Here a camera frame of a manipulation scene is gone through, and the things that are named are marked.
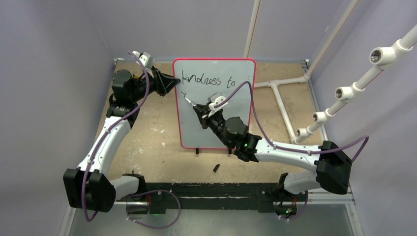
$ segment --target white pipe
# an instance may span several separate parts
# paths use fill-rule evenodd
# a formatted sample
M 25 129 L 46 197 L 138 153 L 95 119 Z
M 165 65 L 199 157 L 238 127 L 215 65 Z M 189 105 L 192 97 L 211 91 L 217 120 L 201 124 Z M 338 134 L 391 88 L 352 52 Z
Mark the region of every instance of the white pipe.
M 291 125 L 290 118 L 288 117 L 287 110 L 285 110 L 284 103 L 282 102 L 281 95 L 278 91 L 278 86 L 275 83 L 270 83 L 270 87 L 272 88 L 276 102 L 278 103 L 279 110 L 281 111 L 282 118 L 284 119 L 285 126 L 287 127 L 288 134 L 290 135 L 291 143 L 294 143 L 296 139 L 296 134 L 294 133 L 293 126 Z
M 307 73 L 306 73 L 306 77 L 307 78 L 310 78 L 311 73 L 313 73 L 313 71 L 316 68 L 317 64 L 322 59 L 324 53 L 327 51 L 327 49 L 329 48 L 330 44 L 333 42 L 334 38 L 339 33 L 340 29 L 343 27 L 343 25 L 345 24 L 345 22 L 349 18 L 350 14 L 352 13 L 353 9 L 356 7 L 356 5 L 357 5 L 358 2 L 359 2 L 359 0 L 353 0 L 349 4 L 349 6 L 346 8 L 346 11 L 343 13 L 343 15 L 340 18 L 339 22 L 337 22 L 337 24 L 334 27 L 333 31 L 331 32 L 329 38 L 327 39 L 327 41 L 324 43 L 322 49 L 317 54 L 316 59 L 311 64 L 310 68 L 308 68 Z
M 259 87 L 269 87 L 270 83 L 274 83 L 276 85 L 286 85 L 286 84 L 292 84 L 292 83 L 303 83 L 306 82 L 306 78 L 301 76 L 297 78 L 291 78 L 291 79 L 285 79 L 285 80 L 271 80 L 268 82 L 262 82 L 262 83 L 255 83 L 255 88 Z
M 357 82 L 350 87 L 338 87 L 335 96 L 338 99 L 330 108 L 326 109 L 327 118 L 324 122 L 316 122 L 307 128 L 298 129 L 296 144 L 310 137 L 323 124 L 327 123 L 342 107 L 351 102 L 358 94 L 365 90 L 365 87 L 384 70 L 389 69 L 399 61 L 405 54 L 411 51 L 413 44 L 417 41 L 417 25 L 414 26 L 402 39 L 397 40 L 391 47 L 375 48 L 372 50 L 369 60 L 372 66 Z
M 261 0 L 255 0 L 253 3 L 252 16 L 249 23 L 248 36 L 246 38 L 244 57 L 249 57 L 250 44 L 252 43 L 253 32 L 255 29 L 256 18 L 258 17 L 258 10 L 261 5 Z

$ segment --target red whiteboard border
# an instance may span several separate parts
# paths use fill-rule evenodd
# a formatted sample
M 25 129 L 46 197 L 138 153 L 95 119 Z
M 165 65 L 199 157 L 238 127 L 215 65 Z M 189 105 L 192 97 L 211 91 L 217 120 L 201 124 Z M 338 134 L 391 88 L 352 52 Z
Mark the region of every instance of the red whiteboard border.
M 177 60 L 250 60 L 253 62 L 254 64 L 254 68 L 253 68 L 253 79 L 252 79 L 252 92 L 253 92 L 253 86 L 255 83 L 255 73 L 256 73 L 256 61 L 252 58 L 177 58 L 172 62 L 172 72 L 173 75 L 175 77 L 175 69 L 174 69 L 174 64 Z M 180 125 L 180 120 L 179 120 L 179 108 L 178 108 L 178 97 L 177 97 L 177 87 L 174 87 L 175 89 L 175 103 L 177 105 L 177 118 L 178 118 L 178 129 L 179 129 L 179 141 L 181 144 L 182 148 L 185 149 L 196 149 L 197 147 L 184 147 L 184 145 L 182 145 L 182 138 L 181 138 L 181 125 Z M 250 124 L 250 115 L 252 113 L 252 102 L 250 102 L 249 104 L 249 119 L 248 119 L 248 126 Z M 213 150 L 227 150 L 227 148 L 216 148 L 216 147 L 198 147 L 200 149 L 213 149 Z

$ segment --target wall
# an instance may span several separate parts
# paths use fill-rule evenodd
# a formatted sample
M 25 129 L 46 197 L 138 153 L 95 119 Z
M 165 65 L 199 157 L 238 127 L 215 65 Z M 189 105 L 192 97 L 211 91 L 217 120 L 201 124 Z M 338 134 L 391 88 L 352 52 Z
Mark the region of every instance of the wall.
M 262 0 L 250 57 L 311 58 L 342 0 Z
M 57 235 L 113 59 L 79 0 L 3 0 L 0 31 L 0 235 Z
M 328 63 L 312 74 L 321 110 L 335 102 L 338 86 L 349 86 L 369 68 L 375 47 L 391 46 L 417 24 L 414 0 L 373 1 Z M 370 140 L 351 172 L 351 186 L 365 235 L 415 235 L 417 225 L 417 84 L 414 49 L 378 76 L 365 92 L 326 125 L 331 140 L 345 144 L 368 134 Z M 349 155 L 356 152 L 348 150 Z
M 85 0 L 112 56 L 243 57 L 253 0 Z

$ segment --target floor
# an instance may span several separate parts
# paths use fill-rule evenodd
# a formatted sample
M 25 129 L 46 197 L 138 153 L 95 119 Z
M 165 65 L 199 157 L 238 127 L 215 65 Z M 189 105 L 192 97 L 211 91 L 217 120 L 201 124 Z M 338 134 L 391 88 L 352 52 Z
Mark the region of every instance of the floor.
M 171 63 L 155 63 L 156 68 L 172 74 Z M 127 69 L 133 74 L 142 73 L 135 63 L 118 63 L 115 71 Z M 258 63 L 256 82 L 288 79 L 303 75 L 298 63 Z M 294 130 L 312 123 L 314 108 L 306 83 L 279 86 Z M 270 88 L 256 88 L 254 103 L 262 127 L 274 141 L 289 143 L 289 135 Z M 102 128 L 105 105 L 100 129 Z M 252 117 L 250 132 L 260 134 Z M 321 144 L 318 132 L 304 144 Z M 216 173 L 213 168 L 220 164 Z M 183 149 L 179 141 L 179 129 L 175 93 L 165 97 L 156 93 L 149 95 L 130 133 L 121 143 L 109 172 L 109 179 L 119 178 L 124 173 L 139 173 L 147 182 L 278 182 L 285 172 L 300 172 L 302 169 L 280 163 L 243 162 L 225 151 Z

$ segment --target robotic arm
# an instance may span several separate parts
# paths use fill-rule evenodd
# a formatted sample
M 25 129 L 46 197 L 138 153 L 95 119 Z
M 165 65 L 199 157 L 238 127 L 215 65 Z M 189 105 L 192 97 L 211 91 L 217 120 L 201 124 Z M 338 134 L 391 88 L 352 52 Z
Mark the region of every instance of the robotic arm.
M 156 92 L 165 96 L 180 79 L 166 75 L 153 66 L 154 58 L 148 53 L 133 52 L 145 66 L 149 74 L 149 93 Z M 121 178 L 109 181 L 107 174 L 110 165 L 124 137 L 136 121 L 139 109 L 126 120 L 119 122 L 112 130 L 109 127 L 138 107 L 137 101 L 144 98 L 146 80 L 144 74 L 132 75 L 128 70 L 119 70 L 113 74 L 113 94 L 110 96 L 110 107 L 106 113 L 104 127 L 97 141 L 76 169 L 67 169 L 63 176 L 68 202 L 71 207 L 82 208 L 81 189 L 87 165 L 91 163 L 86 183 L 86 208 L 94 211 L 108 212 L 115 200 L 128 194 L 145 192 L 145 179 L 137 174 L 124 174 Z M 101 143 L 93 162 L 90 156 L 98 145 L 98 140 L 108 133 Z
M 314 151 L 337 148 L 335 143 L 323 141 L 321 146 L 302 146 L 272 142 L 272 146 L 265 138 L 249 133 L 249 127 L 239 117 L 231 117 L 227 120 L 223 118 L 223 107 L 227 103 L 215 107 L 226 100 L 222 94 L 212 95 L 205 105 L 194 104 L 188 98 L 184 98 L 192 105 L 202 128 L 210 128 L 227 148 L 234 148 L 234 155 L 240 160 L 278 162 L 306 169 L 296 174 L 282 174 L 277 186 L 278 193 L 291 196 L 320 187 L 335 194 L 347 193 L 351 159 L 343 151 L 310 154 Z M 291 150 L 278 149 L 276 146 Z

